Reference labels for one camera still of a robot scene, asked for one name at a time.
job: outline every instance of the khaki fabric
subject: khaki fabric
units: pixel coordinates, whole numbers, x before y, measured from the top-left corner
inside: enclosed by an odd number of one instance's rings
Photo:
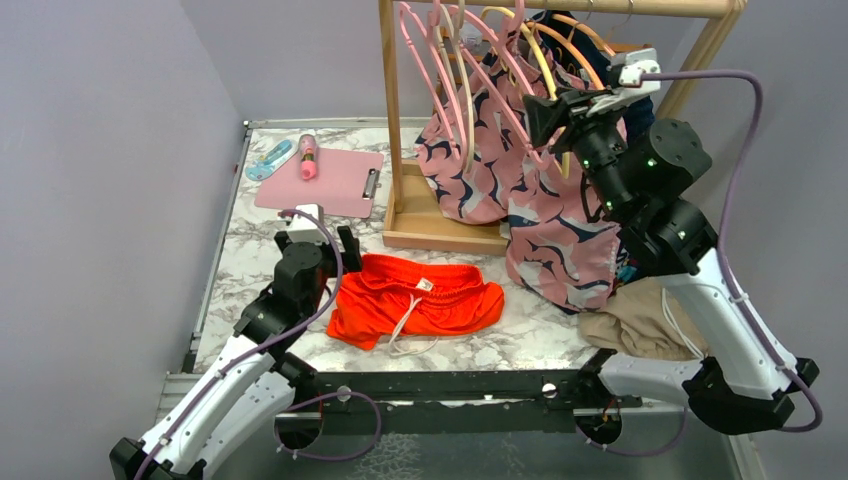
[[[666,299],[680,330],[708,355],[707,342],[689,315],[670,292],[666,293]],[[600,311],[581,313],[577,318],[580,333],[597,347],[613,348],[634,357],[661,360],[695,358],[665,319],[662,285],[654,278],[643,278],[618,288]]]

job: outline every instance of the clothing label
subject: clothing label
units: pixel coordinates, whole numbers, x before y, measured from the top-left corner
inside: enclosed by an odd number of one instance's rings
[[[418,281],[418,285],[416,285],[415,288],[419,290],[424,290],[425,292],[429,292],[433,289],[433,282],[427,280],[424,277],[421,277],[421,280]]]

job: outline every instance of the white drawstring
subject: white drawstring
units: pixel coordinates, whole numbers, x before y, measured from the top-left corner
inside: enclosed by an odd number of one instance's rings
[[[409,295],[409,309],[406,311],[406,313],[403,314],[402,317],[400,317],[400,320],[398,320],[397,325],[395,325],[395,330],[392,332],[392,338],[389,339],[389,348],[392,349],[392,351],[389,352],[389,355],[393,357],[399,357],[401,355],[420,355],[426,352],[427,350],[430,350],[431,348],[435,347],[436,344],[439,342],[439,339],[436,338],[428,347],[423,348],[421,350],[404,350],[400,348],[398,342],[395,342],[397,337],[400,335],[400,332],[403,331],[403,327],[404,325],[406,325],[406,321],[409,320],[409,316],[412,315],[412,311],[415,310],[415,306],[418,305],[422,299],[423,297],[415,298],[414,295]]]
[[[689,337],[683,334],[683,330],[680,329],[680,325],[677,324],[677,320],[674,318],[674,314],[671,313],[671,307],[668,306],[668,298],[667,298],[667,290],[663,288],[662,291],[662,308],[663,308],[663,316],[665,316],[666,321],[671,324],[671,328],[680,335],[680,338],[683,339],[683,343],[686,344],[686,348],[692,352],[692,355],[695,356],[698,360],[703,360],[706,355],[695,345]]]

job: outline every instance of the orange shorts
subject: orange shorts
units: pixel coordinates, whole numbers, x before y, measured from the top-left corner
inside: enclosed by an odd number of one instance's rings
[[[497,322],[503,289],[472,265],[424,265],[387,255],[362,257],[344,276],[327,335],[371,350],[381,335],[464,335]]]

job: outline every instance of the wall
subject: wall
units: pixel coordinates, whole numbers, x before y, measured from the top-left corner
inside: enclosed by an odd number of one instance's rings
[[[0,478],[110,478],[188,346],[241,118],[167,0],[0,2],[0,85]]]
[[[377,0],[181,3],[245,118],[386,116]],[[412,7],[422,17],[430,8],[426,4]],[[469,8],[478,14],[480,10]],[[582,13],[576,16],[585,18]],[[487,20],[499,24],[497,17]],[[589,23],[604,35],[625,19],[626,15],[595,14]],[[613,40],[652,43],[666,62],[692,23],[685,18],[633,16],[616,29]],[[429,65],[411,19],[408,25]],[[395,31],[401,115],[427,116],[432,111],[430,94],[400,29]]]
[[[841,442],[848,433],[842,369],[848,364],[841,253],[848,227],[848,97],[839,89],[848,4],[837,0],[751,2],[714,66],[752,70],[766,106],[735,199],[729,255],[761,315],[799,356],[815,358],[815,392],[825,425],[796,436],[757,436],[771,479],[836,478],[848,469]],[[690,192],[717,225],[730,168],[751,115],[750,87],[741,81],[700,85],[681,117],[692,122],[715,166]],[[810,417],[796,395],[793,424]]]

